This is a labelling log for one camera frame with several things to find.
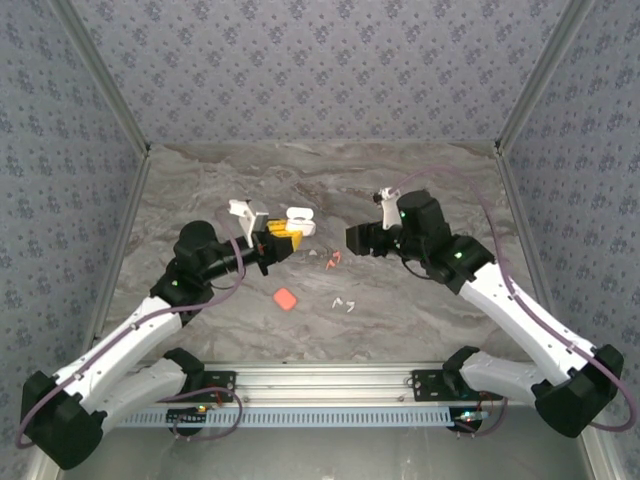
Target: marble surface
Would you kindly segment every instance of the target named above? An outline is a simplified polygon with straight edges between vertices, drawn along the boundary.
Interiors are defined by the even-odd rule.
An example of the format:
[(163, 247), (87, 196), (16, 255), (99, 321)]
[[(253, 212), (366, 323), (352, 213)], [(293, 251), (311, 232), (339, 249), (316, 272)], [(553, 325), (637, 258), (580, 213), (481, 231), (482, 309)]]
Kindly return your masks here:
[[(409, 275), (397, 258), (356, 257), (346, 249), (348, 226), (377, 221), (371, 195), (429, 164), (462, 169), (494, 206), (514, 277), (532, 291), (495, 160), (470, 147), (422, 143), (322, 143), (154, 146), (151, 168), (118, 279), (105, 331), (126, 318), (148, 294), (172, 258), (187, 222), (217, 225), (214, 210), (230, 198), (262, 200), (273, 217), (289, 206), (315, 211), (317, 233), (262, 277), (248, 269), (238, 292), (167, 339), (149, 355), (181, 346), (211, 360), (444, 360), (464, 345), (525, 360), (522, 350), (473, 305), (446, 288)], [(466, 232), (494, 250), (481, 208), (456, 178), (437, 175), (409, 188), (428, 188), (454, 232)], [(241, 230), (235, 217), (228, 224)], [(335, 250), (337, 268), (325, 270)], [(233, 279), (214, 282), (231, 285)], [(271, 296), (280, 287), (298, 298), (284, 312)], [(332, 309), (333, 300), (355, 309)]]

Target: orange sponge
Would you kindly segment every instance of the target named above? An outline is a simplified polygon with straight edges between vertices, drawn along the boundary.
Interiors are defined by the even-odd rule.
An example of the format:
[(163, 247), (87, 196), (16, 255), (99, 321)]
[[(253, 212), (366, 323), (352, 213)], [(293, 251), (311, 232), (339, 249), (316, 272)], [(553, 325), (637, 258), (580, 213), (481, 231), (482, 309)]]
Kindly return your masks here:
[(273, 294), (273, 301), (285, 312), (288, 312), (298, 303), (298, 299), (286, 288), (281, 288)]

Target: white robotic arm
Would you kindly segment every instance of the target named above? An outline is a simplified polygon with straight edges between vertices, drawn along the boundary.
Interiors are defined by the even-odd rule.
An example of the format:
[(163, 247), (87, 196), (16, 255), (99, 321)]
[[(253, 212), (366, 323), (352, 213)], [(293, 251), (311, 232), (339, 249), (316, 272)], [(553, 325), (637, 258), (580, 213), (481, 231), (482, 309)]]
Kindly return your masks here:
[(574, 349), (586, 352), (618, 378), (623, 366), (620, 352), (611, 345), (596, 348), (512, 282), (513, 295), (567, 343), (546, 331), (504, 285), (494, 256), (474, 238), (453, 235), (438, 201), (427, 191), (400, 196), (385, 188), (374, 201), (382, 207), (383, 220), (347, 229), (347, 247), (356, 255), (394, 253), (405, 267), (408, 261), (419, 262), (426, 273), (421, 278), (445, 285), (477, 306), (533, 361), (510, 362), (464, 347), (443, 365), (452, 390), (486, 391), (524, 402), (559, 433), (579, 435), (613, 399), (617, 387)]
[(231, 243), (235, 242), (244, 265), (256, 263), (267, 275), (268, 267), (289, 257), (315, 227), (310, 217), (269, 220), (260, 202), (232, 200), (230, 210), (240, 217), (242, 237), (221, 243), (209, 223), (187, 224), (174, 246), (175, 258), (127, 320), (54, 375), (39, 371), (25, 382), (19, 432), (63, 469), (82, 462), (105, 433), (138, 409), (177, 395), (183, 388), (191, 392), (204, 386), (197, 383), (203, 381), (201, 375), (190, 377), (193, 365), (202, 364), (181, 349), (167, 353), (150, 368), (126, 375), (153, 347), (199, 313), (189, 307), (215, 303), (210, 301), (211, 280), (238, 270)]

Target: patterned wall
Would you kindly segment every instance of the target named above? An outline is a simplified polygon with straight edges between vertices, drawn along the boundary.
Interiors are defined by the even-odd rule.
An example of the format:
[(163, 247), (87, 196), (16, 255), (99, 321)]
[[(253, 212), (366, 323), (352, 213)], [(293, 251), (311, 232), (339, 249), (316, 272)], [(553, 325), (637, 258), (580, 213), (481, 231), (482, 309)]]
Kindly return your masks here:
[(565, 0), (74, 0), (151, 142), (497, 137)]
[[(562, 318), (640, 397), (640, 4), (596, 2), (510, 153)], [(627, 408), (613, 408), (624, 421)], [(640, 427), (621, 434), (640, 478)]]
[(79, 351), (137, 160), (45, 0), (0, 2), (0, 478), (21, 385)]

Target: yellow object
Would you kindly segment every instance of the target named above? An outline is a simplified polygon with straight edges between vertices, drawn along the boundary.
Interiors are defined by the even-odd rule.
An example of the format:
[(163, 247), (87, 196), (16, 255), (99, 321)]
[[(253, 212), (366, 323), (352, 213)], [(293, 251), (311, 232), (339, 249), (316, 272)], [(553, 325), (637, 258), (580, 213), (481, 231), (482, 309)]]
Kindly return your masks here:
[(291, 245), (293, 245), (293, 251), (298, 250), (300, 246), (300, 242), (302, 241), (302, 232), (300, 231), (287, 231), (287, 221), (286, 220), (269, 220), (267, 222), (267, 227), (269, 228), (269, 232), (274, 237), (280, 238), (291, 238)]

